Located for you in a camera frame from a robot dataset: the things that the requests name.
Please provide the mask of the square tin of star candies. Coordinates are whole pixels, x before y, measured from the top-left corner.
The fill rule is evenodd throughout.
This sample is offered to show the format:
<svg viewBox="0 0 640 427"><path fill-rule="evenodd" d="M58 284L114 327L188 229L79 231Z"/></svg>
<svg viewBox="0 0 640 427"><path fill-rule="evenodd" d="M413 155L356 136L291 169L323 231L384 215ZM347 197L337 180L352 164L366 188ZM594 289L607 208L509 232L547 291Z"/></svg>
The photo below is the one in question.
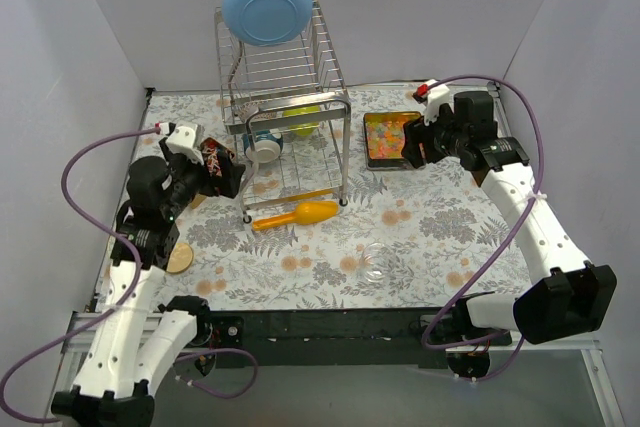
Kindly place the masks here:
<svg viewBox="0 0 640 427"><path fill-rule="evenodd" d="M366 166L370 170L410 167L402 156L404 124L419 119L417 111L367 112L363 116Z"/></svg>

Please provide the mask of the yellow plastic scoop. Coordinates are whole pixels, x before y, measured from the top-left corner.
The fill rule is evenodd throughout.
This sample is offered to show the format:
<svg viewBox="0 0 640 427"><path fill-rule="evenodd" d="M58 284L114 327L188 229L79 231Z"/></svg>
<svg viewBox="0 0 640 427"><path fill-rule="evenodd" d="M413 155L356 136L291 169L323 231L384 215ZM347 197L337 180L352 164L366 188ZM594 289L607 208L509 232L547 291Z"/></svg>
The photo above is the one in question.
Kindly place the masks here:
<svg viewBox="0 0 640 427"><path fill-rule="evenodd" d="M291 212L256 220L252 227L255 231L264 231L289 224L311 225L336 216L338 211L339 205L333 201L304 202Z"/></svg>

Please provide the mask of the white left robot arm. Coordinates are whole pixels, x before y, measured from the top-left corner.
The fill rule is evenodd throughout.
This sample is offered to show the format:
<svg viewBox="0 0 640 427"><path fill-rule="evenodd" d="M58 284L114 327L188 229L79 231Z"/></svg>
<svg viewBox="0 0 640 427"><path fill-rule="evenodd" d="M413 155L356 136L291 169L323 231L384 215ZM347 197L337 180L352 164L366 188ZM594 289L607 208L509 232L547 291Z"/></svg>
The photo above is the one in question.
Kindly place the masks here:
<svg viewBox="0 0 640 427"><path fill-rule="evenodd" d="M233 199L245 171L213 138L180 147L169 138L161 155L134 161L127 200L116 220L105 308L94 324L84 365L68 391L55 393L52 413L78 426L148 426L154 394L181 349L205 345L213 333L206 303L188 296L170 303L157 330L142 338L150 303L176 246L177 219L199 195Z"/></svg>

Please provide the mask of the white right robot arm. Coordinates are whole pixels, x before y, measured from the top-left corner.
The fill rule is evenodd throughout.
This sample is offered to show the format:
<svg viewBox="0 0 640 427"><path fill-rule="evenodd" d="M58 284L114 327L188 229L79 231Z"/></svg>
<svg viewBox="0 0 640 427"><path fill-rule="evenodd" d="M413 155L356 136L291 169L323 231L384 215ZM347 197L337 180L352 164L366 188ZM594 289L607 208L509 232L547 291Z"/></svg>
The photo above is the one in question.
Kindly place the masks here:
<svg viewBox="0 0 640 427"><path fill-rule="evenodd" d="M597 266L571 240L546 197L521 144L502 137L494 99L486 91L450 94L444 86L420 86L414 99L423 116L404 124L403 157L414 167L456 158L470 172L510 228L508 242L520 249L530 287L514 295L464 295L425 330L429 343L475 344L517 331L531 344L598 330L617 279Z"/></svg>

